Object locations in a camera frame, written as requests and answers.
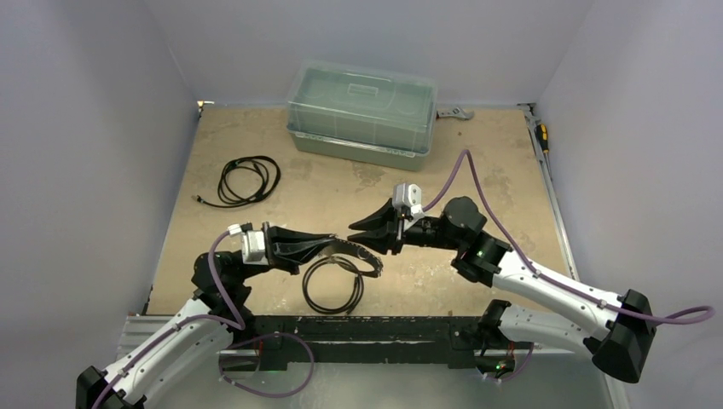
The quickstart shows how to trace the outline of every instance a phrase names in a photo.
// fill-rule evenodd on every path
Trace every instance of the cable connector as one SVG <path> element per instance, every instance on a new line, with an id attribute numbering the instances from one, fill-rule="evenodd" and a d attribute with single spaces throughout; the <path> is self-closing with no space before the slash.
<path id="1" fill-rule="evenodd" d="M 227 230 L 229 237 L 238 236 L 239 234 L 243 233 L 240 224 L 232 224 L 231 226 L 227 227 Z"/>

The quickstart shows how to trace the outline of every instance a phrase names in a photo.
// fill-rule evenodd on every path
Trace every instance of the coiled black cable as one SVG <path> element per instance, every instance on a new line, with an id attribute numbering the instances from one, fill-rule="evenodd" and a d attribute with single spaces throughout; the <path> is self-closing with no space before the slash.
<path id="1" fill-rule="evenodd" d="M 317 269 L 319 269 L 319 267 L 325 266 L 327 264 L 337 264 L 344 270 L 356 275 L 356 277 L 354 278 L 354 287 L 351 290 L 351 296 L 349 297 L 349 300 L 339 308 L 322 307 L 321 305 L 314 302 L 314 300 L 312 300 L 309 296 L 309 280 L 311 279 L 311 275 Z M 304 279 L 302 279 L 301 282 L 301 290 L 304 292 L 304 300 L 306 300 L 306 303 L 309 304 L 311 309 L 313 309 L 319 314 L 351 314 L 351 312 L 354 311 L 354 308 L 356 308 L 356 306 L 359 305 L 359 302 L 362 300 L 362 295 L 364 294 L 364 279 L 362 278 L 362 272 L 354 265 L 353 262 L 341 256 L 329 256 L 318 260 L 317 262 L 312 264 L 308 270 L 306 270 L 306 273 L 304 273 Z"/>
<path id="2" fill-rule="evenodd" d="M 272 164 L 276 169 L 274 181 L 269 185 L 270 174 L 269 168 L 266 164 Z M 250 170 L 251 172 L 261 177 L 261 186 L 258 187 L 257 191 L 251 196 L 243 197 L 234 192 L 234 189 L 228 185 L 228 175 L 237 169 Z M 219 209 L 232 209 L 236 207 L 243 207 L 252 203 L 258 203 L 266 199 L 279 184 L 281 179 L 281 169 L 279 165 L 272 158 L 268 156 L 247 156 L 244 158 L 237 158 L 229 161 L 223 166 L 221 171 L 221 179 L 218 181 L 217 195 L 219 200 L 223 204 L 215 204 L 207 202 L 200 196 L 194 196 L 194 199 L 202 205 L 208 205 L 211 207 L 217 207 Z"/>

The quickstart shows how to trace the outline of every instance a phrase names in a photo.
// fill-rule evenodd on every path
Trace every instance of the tabletop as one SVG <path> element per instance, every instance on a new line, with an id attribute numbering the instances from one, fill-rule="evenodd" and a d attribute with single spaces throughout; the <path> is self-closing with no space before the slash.
<path id="1" fill-rule="evenodd" d="M 377 210 L 397 183 L 410 181 L 423 189 L 423 200 L 437 195 L 462 149 L 475 159 L 483 191 L 492 210 L 528 257 L 565 274 L 555 221 L 540 166 L 521 111 L 475 109 L 472 120 L 437 120 L 432 148 L 421 171 L 410 172 L 296 150 L 281 108 L 206 108 L 183 177 L 160 255 L 147 312 L 174 314 L 194 291 L 194 260 L 234 223 L 262 222 L 307 233 L 337 233 Z M 266 155 L 281 168 L 281 182 L 263 202 L 225 210 L 192 199 L 198 194 L 216 201 L 223 166 L 231 159 Z M 260 179 L 235 171 L 230 183 L 239 193 L 252 193 Z M 447 200 L 469 196 L 482 209 L 467 164 L 463 164 L 445 198 L 429 214 L 438 216 Z M 489 221 L 485 231 L 504 239 Z M 219 250 L 229 250 L 229 240 Z M 532 302 L 504 291 L 473 284 L 450 267 L 452 251 L 405 246 L 396 256 L 382 256 L 384 272 L 365 279 L 365 291 L 354 315 L 480 315 L 493 298 L 526 307 Z M 302 295 L 301 274 L 271 271 L 249 279 L 246 306 L 254 314 L 314 315 Z M 354 275 L 337 266 L 318 270 L 309 293 L 321 305 L 342 305 Z"/>

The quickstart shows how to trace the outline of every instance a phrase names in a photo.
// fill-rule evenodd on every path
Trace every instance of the screwdriver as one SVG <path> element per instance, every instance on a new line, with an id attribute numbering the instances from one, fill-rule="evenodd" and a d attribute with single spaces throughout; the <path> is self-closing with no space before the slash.
<path id="1" fill-rule="evenodd" d="M 550 175 L 550 180 L 552 180 L 552 170 L 550 170 L 550 144 L 547 140 L 547 127 L 544 124 L 539 124 L 535 127 L 535 137 L 537 138 L 537 143 L 540 144 L 540 149 L 542 149 L 542 156 L 545 158 L 545 163 L 547 164 L 547 173 Z"/>

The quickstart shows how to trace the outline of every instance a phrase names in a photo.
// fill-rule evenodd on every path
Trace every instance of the wooden table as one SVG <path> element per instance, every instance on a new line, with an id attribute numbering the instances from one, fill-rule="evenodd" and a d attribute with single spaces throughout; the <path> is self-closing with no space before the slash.
<path id="1" fill-rule="evenodd" d="M 230 224 L 262 222 L 310 233 L 345 237 L 349 223 L 368 216 L 390 196 L 397 183 L 410 181 L 431 200 L 447 180 L 454 161 L 470 149 L 484 192 L 502 220 L 531 258 L 559 272 L 567 271 L 540 168 L 535 160 L 523 114 L 517 110 L 476 110 L 474 119 L 438 120 L 431 154 L 420 172 L 301 153 L 286 131 L 286 111 L 268 108 L 205 109 L 194 141 L 149 303 L 149 314 L 174 314 L 194 291 L 194 259 Z M 191 197 L 216 201 L 221 169 L 242 156 L 267 155 L 281 167 L 276 191 L 260 204 L 238 210 L 203 206 Z M 250 193 L 258 178 L 243 170 L 231 177 L 234 187 Z M 431 212 L 438 215 L 447 200 L 466 195 L 482 207 L 466 164 L 445 199 Z M 485 230 L 503 238 L 489 221 Z M 229 249 L 229 240 L 220 250 Z M 534 307 L 519 296 L 472 284 L 449 266 L 452 251 L 405 246 L 397 256 L 382 256 L 379 279 L 365 279 L 365 292 L 355 315 L 480 315 L 492 298 Z M 249 279 L 253 292 L 247 307 L 254 314 L 308 314 L 301 275 L 271 271 Z M 349 297 L 354 276 L 338 267 L 321 268 L 309 284 L 321 305 L 336 307 Z"/>

